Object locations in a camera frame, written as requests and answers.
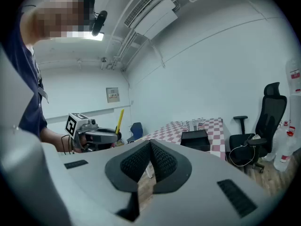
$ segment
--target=ceiling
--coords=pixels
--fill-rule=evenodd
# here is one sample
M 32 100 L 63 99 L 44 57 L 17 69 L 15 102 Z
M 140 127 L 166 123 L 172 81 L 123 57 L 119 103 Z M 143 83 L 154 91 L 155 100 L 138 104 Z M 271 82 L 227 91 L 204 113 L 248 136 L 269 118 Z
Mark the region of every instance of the ceiling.
M 36 5 L 42 0 L 25 0 L 24 5 Z M 123 22 L 127 15 L 139 0 L 133 0 L 128 9 L 124 11 L 130 0 L 95 0 L 95 12 L 102 10 L 108 12 L 107 19 L 101 30 L 104 33 L 103 41 L 86 40 L 79 38 L 65 38 L 39 41 L 34 46 L 36 61 L 41 70 L 67 67 L 67 66 L 100 66 L 106 69 L 114 60 L 122 41 L 129 33 Z M 178 0 L 181 6 L 188 3 L 188 0 Z M 145 38 L 138 36 L 127 51 L 121 63 L 114 66 L 114 70 L 121 69 L 123 63 L 130 60 Z

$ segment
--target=table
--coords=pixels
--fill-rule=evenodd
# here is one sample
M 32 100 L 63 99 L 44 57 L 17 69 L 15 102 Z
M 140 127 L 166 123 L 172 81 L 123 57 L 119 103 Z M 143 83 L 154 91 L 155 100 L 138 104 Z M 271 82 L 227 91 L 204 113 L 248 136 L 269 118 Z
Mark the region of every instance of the table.
M 182 127 L 182 121 L 172 121 L 166 126 L 161 127 L 152 134 L 148 134 L 139 140 L 158 139 L 175 144 L 181 143 L 182 133 L 185 131 Z M 205 121 L 205 130 L 208 134 L 210 142 L 210 151 L 212 155 L 216 155 L 225 160 L 225 138 L 222 126 L 222 118 L 211 118 Z

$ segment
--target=white wall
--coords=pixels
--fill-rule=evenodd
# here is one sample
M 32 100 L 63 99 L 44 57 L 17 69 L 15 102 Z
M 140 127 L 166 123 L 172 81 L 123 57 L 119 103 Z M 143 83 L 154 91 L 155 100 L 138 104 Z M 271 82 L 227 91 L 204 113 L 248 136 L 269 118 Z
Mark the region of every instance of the white wall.
M 280 82 L 288 96 L 285 64 L 300 54 L 271 0 L 199 0 L 153 43 L 166 68 L 149 45 L 131 63 L 132 121 L 152 133 L 170 121 L 222 117 L 226 147 L 240 133 L 233 116 L 247 115 L 246 132 L 254 130 L 267 84 Z
M 49 100 L 49 104 L 42 100 L 49 129 L 66 134 L 68 113 L 83 113 L 94 118 L 98 126 L 114 129 L 121 109 L 125 109 L 120 131 L 125 141 L 131 137 L 128 83 L 121 72 L 74 66 L 42 70 L 41 75 Z M 119 89 L 120 102 L 108 103 L 106 88 L 115 87 Z

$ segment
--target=red label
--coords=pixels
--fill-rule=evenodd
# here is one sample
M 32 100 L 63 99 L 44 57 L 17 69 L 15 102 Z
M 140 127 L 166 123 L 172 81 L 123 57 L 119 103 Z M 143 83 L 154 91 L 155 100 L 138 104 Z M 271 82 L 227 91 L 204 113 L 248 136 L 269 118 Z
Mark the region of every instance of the red label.
M 291 74 L 292 79 L 296 79 L 296 78 L 299 78 L 299 77 L 300 77 L 300 73 Z
M 287 159 L 289 159 L 289 158 L 290 158 L 289 156 L 282 156 L 282 157 L 281 157 L 282 160 L 287 160 Z

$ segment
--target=wooden floor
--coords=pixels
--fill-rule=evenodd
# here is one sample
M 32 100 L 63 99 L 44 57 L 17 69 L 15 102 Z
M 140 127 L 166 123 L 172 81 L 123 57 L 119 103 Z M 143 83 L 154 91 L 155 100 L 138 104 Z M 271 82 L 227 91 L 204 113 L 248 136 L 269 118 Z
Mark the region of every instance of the wooden floor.
M 259 173 L 258 168 L 252 169 L 252 166 L 249 165 L 247 174 L 257 184 L 263 187 L 269 195 L 273 196 L 279 191 L 287 189 L 290 185 L 298 169 L 298 166 L 301 164 L 301 149 L 293 154 L 285 172 L 277 171 L 273 166 L 273 162 L 263 161 L 259 159 L 258 163 L 265 166 L 264 172 L 261 174 Z M 153 177 L 149 178 L 147 174 L 144 173 L 140 181 L 138 182 L 140 211 L 145 209 L 147 205 L 151 203 L 152 190 L 154 185 L 156 184 L 156 178 L 152 165 L 150 165 L 150 169 Z M 243 167 L 238 168 L 238 170 L 244 172 Z

